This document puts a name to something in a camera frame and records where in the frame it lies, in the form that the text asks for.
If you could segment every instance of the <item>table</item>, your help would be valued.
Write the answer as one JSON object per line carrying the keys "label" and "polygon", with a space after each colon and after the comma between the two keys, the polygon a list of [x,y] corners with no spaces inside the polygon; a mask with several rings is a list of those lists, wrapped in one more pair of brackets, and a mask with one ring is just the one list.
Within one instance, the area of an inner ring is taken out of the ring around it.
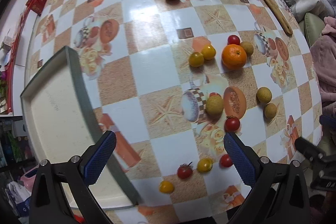
{"label": "table", "polygon": [[[221,169],[223,124],[239,116],[245,145],[273,162],[299,158],[293,141],[317,144],[322,113],[306,40],[282,0],[275,0],[294,35],[287,37],[263,0],[47,0],[33,41],[30,75],[63,46],[78,51],[83,79],[101,128],[120,131],[121,167],[139,192],[135,208],[109,211],[114,223],[178,223],[240,205],[250,187],[234,166]],[[254,45],[241,70],[229,71],[221,51],[229,35]],[[211,43],[217,54],[191,69],[189,55]],[[266,86],[277,115],[264,120],[256,100]],[[226,110],[212,124],[204,112],[211,92]],[[183,163],[211,157],[212,170],[179,180]],[[158,190],[162,180],[172,194]]]}

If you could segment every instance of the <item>pink blanket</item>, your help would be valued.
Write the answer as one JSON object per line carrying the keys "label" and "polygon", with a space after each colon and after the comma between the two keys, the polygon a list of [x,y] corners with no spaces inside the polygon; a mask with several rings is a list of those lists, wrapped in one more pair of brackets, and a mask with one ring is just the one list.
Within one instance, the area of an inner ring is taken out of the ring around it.
{"label": "pink blanket", "polygon": [[320,84],[322,112],[336,118],[336,19],[325,17],[321,37],[310,47]]}

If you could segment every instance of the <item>cherry tomato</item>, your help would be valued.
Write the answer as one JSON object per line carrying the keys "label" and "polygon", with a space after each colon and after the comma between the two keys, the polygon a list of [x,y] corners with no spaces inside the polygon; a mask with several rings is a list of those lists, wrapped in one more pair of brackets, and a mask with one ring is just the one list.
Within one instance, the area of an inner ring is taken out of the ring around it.
{"label": "cherry tomato", "polygon": [[231,160],[231,158],[229,157],[228,154],[223,155],[221,157],[221,159],[219,160],[219,165],[221,167],[230,167],[230,166],[232,166],[232,164],[233,164],[232,160]]}
{"label": "cherry tomato", "polygon": [[217,92],[211,92],[211,93],[209,94],[209,97],[214,96],[214,95],[220,96]]}
{"label": "cherry tomato", "polygon": [[229,44],[236,44],[236,45],[239,45],[240,44],[240,39],[239,39],[239,37],[238,36],[236,36],[236,35],[231,35],[231,36],[229,36],[228,37],[228,39],[227,39],[227,44],[229,45]]}
{"label": "cherry tomato", "polygon": [[237,117],[227,117],[224,123],[224,129],[226,132],[236,132],[240,127],[240,121]]}
{"label": "cherry tomato", "polygon": [[186,164],[182,164],[178,169],[177,169],[177,176],[180,178],[180,179],[187,179],[189,178],[192,174],[193,174],[193,170],[192,168],[190,167],[190,164],[189,163],[188,165]]}

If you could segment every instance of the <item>screw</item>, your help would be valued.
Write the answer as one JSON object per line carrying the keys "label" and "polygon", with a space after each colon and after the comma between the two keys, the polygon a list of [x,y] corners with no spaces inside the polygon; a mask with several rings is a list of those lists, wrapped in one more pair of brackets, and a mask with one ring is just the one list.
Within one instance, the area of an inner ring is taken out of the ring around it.
{"label": "screw", "polygon": [[71,158],[71,162],[76,163],[76,162],[79,161],[79,159],[80,159],[79,156],[73,156],[73,157]]}
{"label": "screw", "polygon": [[261,162],[264,163],[264,164],[269,163],[269,158],[267,158],[267,157],[261,157],[260,160],[261,160]]}
{"label": "screw", "polygon": [[293,163],[293,165],[295,167],[299,167],[300,166],[300,162],[298,160],[293,160],[292,163]]}
{"label": "screw", "polygon": [[45,166],[47,165],[47,163],[48,163],[48,160],[41,160],[40,165]]}

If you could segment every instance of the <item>shelf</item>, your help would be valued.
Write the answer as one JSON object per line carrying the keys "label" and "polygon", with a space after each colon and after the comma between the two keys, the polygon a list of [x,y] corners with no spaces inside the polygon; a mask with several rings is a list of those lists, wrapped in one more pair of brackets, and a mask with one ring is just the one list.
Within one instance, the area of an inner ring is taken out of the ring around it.
{"label": "shelf", "polygon": [[6,172],[6,171],[10,171],[10,170],[12,170],[14,168],[17,168],[17,167],[20,167],[20,166],[24,166],[24,165],[26,165],[26,164],[28,164],[30,162],[33,162],[33,161],[35,161],[34,157],[26,159],[26,160],[23,160],[23,161],[16,162],[14,164],[9,164],[7,166],[1,167],[0,168],[0,173]]}

